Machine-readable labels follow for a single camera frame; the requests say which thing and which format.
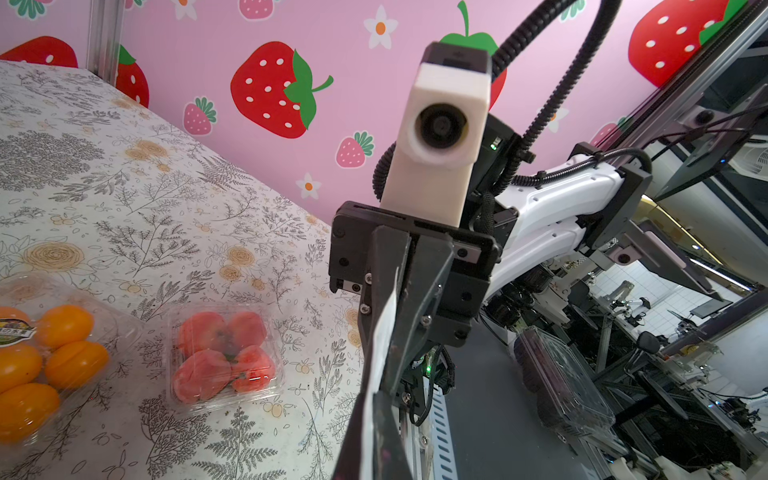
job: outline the floral tablecloth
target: floral tablecloth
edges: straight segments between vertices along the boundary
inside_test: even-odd
[[[0,277],[44,270],[146,323],[0,478],[328,478],[362,372],[358,297],[328,291],[328,233],[89,72],[0,61]],[[282,395],[168,406],[161,307],[190,300],[269,310]]]

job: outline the camera lens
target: camera lens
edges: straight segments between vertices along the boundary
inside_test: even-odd
[[[419,115],[424,142],[434,148],[448,148],[462,137],[467,118],[453,105],[430,105]]]

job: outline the pink wallpaper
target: pink wallpaper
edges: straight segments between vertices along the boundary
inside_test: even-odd
[[[85,67],[91,0],[0,0],[0,55],[40,37],[45,55],[32,63]]]
[[[396,138],[424,47],[450,33],[465,34],[457,3],[128,0],[121,42],[128,55],[121,68],[130,73],[122,80],[130,78],[132,97],[148,86],[148,96],[139,94],[142,103],[330,220],[345,200],[376,204],[371,174]],[[591,140],[655,90],[630,65],[628,49],[635,25],[659,3],[624,2],[603,48],[534,145],[537,161],[523,173],[564,162],[575,143]],[[468,33],[486,32],[501,43],[537,4],[467,0]],[[494,115],[525,130],[570,64],[597,7],[597,0],[580,0],[520,55],[508,69]],[[693,7],[681,4],[677,13],[681,8]],[[679,31],[681,18],[665,25],[660,18],[656,25]]]

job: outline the product label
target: product label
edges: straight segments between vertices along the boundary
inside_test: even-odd
[[[24,320],[0,319],[0,348],[29,340],[35,334],[35,328]]]

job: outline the yellow tomato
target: yellow tomato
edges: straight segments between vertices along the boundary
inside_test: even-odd
[[[0,393],[0,443],[20,442],[37,432],[59,403],[56,390],[41,383],[25,383]]]
[[[31,345],[17,344],[0,349],[0,393],[30,383],[40,374],[43,357]]]
[[[24,320],[25,322],[29,321],[29,316],[26,313],[18,308],[13,308],[12,306],[0,306],[0,319],[4,318],[16,318]]]
[[[109,362],[109,352],[93,342],[72,342],[53,352],[45,364],[48,383],[57,389],[77,389]]]
[[[37,341],[57,349],[87,339],[94,328],[94,316],[77,305],[62,305],[45,312],[35,327]]]

